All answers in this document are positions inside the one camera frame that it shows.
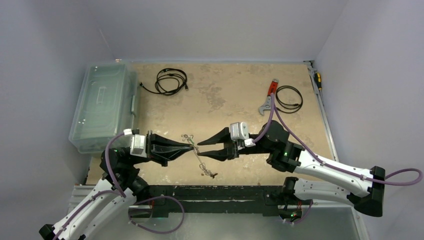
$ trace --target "metal chain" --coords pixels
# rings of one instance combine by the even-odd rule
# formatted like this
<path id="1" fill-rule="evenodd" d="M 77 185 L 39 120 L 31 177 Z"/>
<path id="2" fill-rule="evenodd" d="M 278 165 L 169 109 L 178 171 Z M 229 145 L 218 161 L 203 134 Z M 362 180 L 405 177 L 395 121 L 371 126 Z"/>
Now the metal chain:
<path id="1" fill-rule="evenodd" d="M 195 145 L 195 143 L 193 142 L 193 135 L 187 135 L 187 134 L 182 134 L 181 135 L 181 137 L 182 137 L 182 141 L 184 142 L 184 141 L 187 141 L 189 144 L 191 144 L 192 146 L 193 146 L 193 153 L 194 153 L 194 155 L 196 155 L 196 157 L 197 157 L 197 160 L 199 161 L 199 168 L 204 172 L 204 174 L 205 175 L 207 175 L 207 176 L 209 176 L 209 177 L 211 177 L 211 178 L 215 178 L 215 176 L 216 175 L 218 175 L 218 173 L 213 173 L 213 172 L 211 172 L 210 170 L 208 170 L 207 168 L 206 168 L 206 164 L 204 163 L 204 162 L 202 162 L 202 160 L 200 159 L 200 157 L 199 157 L 199 147 L 197 147 L 196 145 Z"/>

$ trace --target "storage box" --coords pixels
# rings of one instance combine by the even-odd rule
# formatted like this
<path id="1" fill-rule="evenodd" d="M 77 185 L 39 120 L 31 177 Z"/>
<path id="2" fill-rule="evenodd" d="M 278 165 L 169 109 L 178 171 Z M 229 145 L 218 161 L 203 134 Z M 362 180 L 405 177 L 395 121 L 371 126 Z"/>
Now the storage box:
<path id="1" fill-rule="evenodd" d="M 126 63 L 88 67 L 69 133 L 78 152 L 101 153 L 116 134 L 137 127 L 138 88 L 137 73 Z M 128 137 L 121 137 L 112 147 L 129 143 Z"/>

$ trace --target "wooden table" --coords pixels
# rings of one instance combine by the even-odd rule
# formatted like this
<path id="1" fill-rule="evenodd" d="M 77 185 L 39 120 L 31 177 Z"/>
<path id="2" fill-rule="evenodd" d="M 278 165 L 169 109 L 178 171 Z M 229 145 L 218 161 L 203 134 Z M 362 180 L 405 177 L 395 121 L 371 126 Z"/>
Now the wooden table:
<path id="1" fill-rule="evenodd" d="M 250 133 L 258 133 L 268 120 L 259 114 L 272 79 L 279 79 L 279 86 L 290 85 L 303 96 L 303 107 L 294 114 L 282 113 L 282 118 L 300 139 L 315 153 L 332 158 L 320 108 L 306 65 L 303 64 L 238 64 L 238 63 L 135 63 L 138 80 L 150 90 L 158 72 L 164 68 L 182 69 L 188 76 L 189 90 L 173 96 L 156 95 L 141 90 L 139 106 L 140 132 L 153 133 L 181 141 L 181 135 L 194 135 L 200 142 L 218 133 L 231 123 L 247 122 Z M 172 80 L 163 83 L 172 89 Z M 283 102 L 297 103 L 299 97 L 291 90 L 279 93 Z M 223 145 L 201 146 L 200 151 L 222 149 Z M 193 152 L 170 161 L 168 167 L 154 162 L 136 165 L 139 175 L 151 185 L 282 185 L 287 176 L 300 176 L 279 172 L 266 163 L 268 154 L 243 155 L 240 158 L 220 162 L 202 157 L 206 168 L 218 175 L 212 179 L 203 175 L 199 161 Z M 86 184 L 95 185 L 103 171 L 100 159 L 93 158 Z M 311 176 L 300 176 L 316 180 Z"/>

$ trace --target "worn table surface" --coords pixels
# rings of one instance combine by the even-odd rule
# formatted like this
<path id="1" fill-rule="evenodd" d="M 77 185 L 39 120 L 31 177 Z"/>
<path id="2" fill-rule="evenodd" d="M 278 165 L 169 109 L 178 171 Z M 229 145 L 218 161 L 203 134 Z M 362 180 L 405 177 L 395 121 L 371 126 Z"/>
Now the worn table surface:
<path id="1" fill-rule="evenodd" d="M 320 108 L 314 95 L 306 65 L 303 64 L 237 64 L 237 63 L 184 63 L 157 64 L 135 63 L 139 81 L 154 90 L 157 73 L 164 68 L 182 69 L 188 76 L 189 90 L 181 90 L 173 96 L 156 95 L 141 90 L 138 126 L 140 133 L 148 130 L 163 137 L 181 141 L 181 135 L 194 135 L 198 143 L 231 123 L 247 122 L 250 133 L 258 133 L 268 120 L 259 114 L 272 79 L 279 79 L 279 86 L 291 85 L 303 96 L 303 107 L 294 114 L 282 114 L 283 120 L 311 149 L 326 158 L 332 155 Z M 173 89 L 176 82 L 163 81 L 165 89 Z M 283 102 L 298 103 L 299 97 L 284 89 L 279 95 Z M 297 142 L 292 136 L 290 141 Z M 201 146 L 199 150 L 222 149 L 222 144 Z M 193 152 L 170 161 L 168 167 L 154 162 L 136 165 L 139 175 L 150 185 L 282 185 L 287 176 L 300 176 L 279 172 L 266 163 L 267 154 L 244 155 L 220 162 L 201 157 L 206 168 L 218 175 L 212 179 L 202 175 L 199 162 Z M 103 171 L 100 160 L 93 158 L 87 184 L 94 185 Z M 302 178 L 314 180 L 311 176 Z"/>

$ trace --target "yellow and black screwdriver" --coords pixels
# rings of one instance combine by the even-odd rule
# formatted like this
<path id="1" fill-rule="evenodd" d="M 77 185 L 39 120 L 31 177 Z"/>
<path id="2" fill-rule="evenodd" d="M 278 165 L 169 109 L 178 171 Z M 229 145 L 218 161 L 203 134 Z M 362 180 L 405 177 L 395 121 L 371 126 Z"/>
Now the yellow and black screwdriver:
<path id="1" fill-rule="evenodd" d="M 319 72 L 316 72 L 313 75 L 313 80 L 315 81 L 316 87 L 318 88 L 319 96 L 321 98 L 322 105 L 324 105 L 323 101 L 323 93 L 321 90 L 323 89 L 323 86 L 321 85 L 321 74 Z"/>

